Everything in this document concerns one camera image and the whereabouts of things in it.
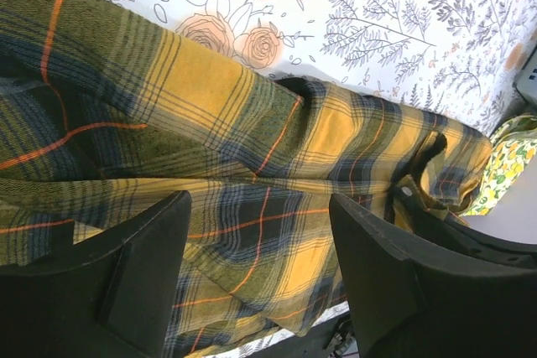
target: cloth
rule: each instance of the cloth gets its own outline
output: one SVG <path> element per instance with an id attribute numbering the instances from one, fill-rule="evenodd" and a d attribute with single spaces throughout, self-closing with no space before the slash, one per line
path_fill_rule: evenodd
<path id="1" fill-rule="evenodd" d="M 537 117 L 527 114 L 506 121 L 491 137 L 493 154 L 479 196 L 465 215 L 486 215 L 507 193 L 537 151 Z"/>
<path id="2" fill-rule="evenodd" d="M 276 83 L 102 0 L 0 0 L 0 262 L 192 196 L 165 356 L 303 335 L 344 298 L 328 202 L 396 225 L 400 180 L 463 212 L 491 145 L 431 112 Z"/>
<path id="3" fill-rule="evenodd" d="M 318 77 L 487 135 L 519 114 L 514 77 L 537 44 L 537 0 L 107 1 L 262 75 Z"/>

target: floral bedding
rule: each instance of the floral bedding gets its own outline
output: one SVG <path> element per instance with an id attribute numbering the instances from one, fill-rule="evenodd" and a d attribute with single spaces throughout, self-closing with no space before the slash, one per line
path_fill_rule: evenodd
<path id="1" fill-rule="evenodd" d="M 486 134 L 521 102 L 512 83 L 537 43 L 537 0 L 106 1 L 262 75 L 334 81 Z"/>

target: fabric fold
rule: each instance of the fabric fold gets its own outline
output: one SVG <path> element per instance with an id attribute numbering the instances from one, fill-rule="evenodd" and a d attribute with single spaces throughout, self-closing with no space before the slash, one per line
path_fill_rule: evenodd
<path id="1" fill-rule="evenodd" d="M 304 335 L 345 298 L 331 194 L 395 222 L 390 188 L 441 133 L 441 163 L 420 168 L 420 186 L 459 212 L 490 155 L 459 122 L 268 80 L 102 0 L 0 0 L 0 16 L 0 263 L 28 264 L 188 190 L 164 356 L 278 327 Z"/>

